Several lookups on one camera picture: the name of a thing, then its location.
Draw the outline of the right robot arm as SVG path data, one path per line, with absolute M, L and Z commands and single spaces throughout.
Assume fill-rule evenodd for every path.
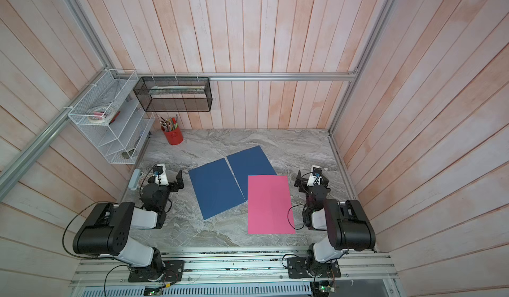
M 327 237 L 308 249 L 308 270 L 329 266 L 350 250 L 364 251 L 375 247 L 375 231 L 361 203 L 330 198 L 329 179 L 320 167 L 314 166 L 305 174 L 299 172 L 294 186 L 306 195 L 302 211 L 304 227 L 327 232 Z

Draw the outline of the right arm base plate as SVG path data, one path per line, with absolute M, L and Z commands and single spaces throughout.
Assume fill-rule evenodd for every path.
M 301 278 L 339 278 L 341 271 L 337 260 L 325 263 L 314 261 L 305 257 L 286 258 L 288 276 L 293 279 Z

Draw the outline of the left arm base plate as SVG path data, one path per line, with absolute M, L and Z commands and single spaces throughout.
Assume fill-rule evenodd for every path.
M 147 267 L 134 267 L 130 270 L 128 282 L 179 282 L 184 264 L 183 260 L 162 260 Z

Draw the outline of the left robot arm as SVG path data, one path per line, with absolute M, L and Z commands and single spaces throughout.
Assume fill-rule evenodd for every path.
M 111 257 L 130 268 L 130 282 L 177 281 L 183 262 L 164 262 L 160 251 L 133 239 L 131 229 L 160 229 L 169 210 L 171 193 L 184 188 L 182 171 L 168 181 L 164 165 L 152 168 L 154 175 L 141 191 L 142 208 L 133 202 L 96 204 L 75 235 L 73 251 L 92 258 Z

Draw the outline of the pink rectangular paper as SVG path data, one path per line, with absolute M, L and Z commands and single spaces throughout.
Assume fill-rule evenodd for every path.
M 292 201 L 287 176 L 248 177 L 248 234 L 294 234 Z

